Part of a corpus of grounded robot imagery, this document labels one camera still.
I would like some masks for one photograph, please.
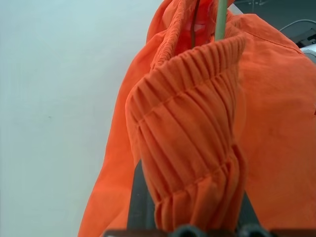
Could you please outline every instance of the orange jacket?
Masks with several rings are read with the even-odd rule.
[[[105,161],[80,237],[125,228],[134,167],[159,228],[234,229],[244,189],[266,228],[316,227],[316,67],[256,15],[165,0],[119,90]]]

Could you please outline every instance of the drawstring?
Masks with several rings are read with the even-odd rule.
[[[195,33],[194,28],[195,28],[197,14],[198,14],[199,1],[200,0],[197,0],[196,7],[194,9],[193,20],[192,20],[192,24],[191,24],[191,48],[194,48],[196,45],[196,33]]]

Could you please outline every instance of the wrinkled cloth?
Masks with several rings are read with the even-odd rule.
[[[142,159],[158,228],[233,230],[246,190],[265,228],[316,227],[316,67],[256,15],[165,0],[118,93],[80,237],[126,228]]]

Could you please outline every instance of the white cable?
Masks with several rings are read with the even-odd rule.
[[[316,21],[312,21],[312,20],[308,20],[308,19],[302,19],[302,20],[294,21],[291,24],[288,24],[287,26],[284,26],[282,29],[280,29],[280,31],[282,32],[284,29],[286,29],[289,26],[294,25],[294,24],[296,24],[298,22],[311,22],[311,23],[314,23],[316,25]]]

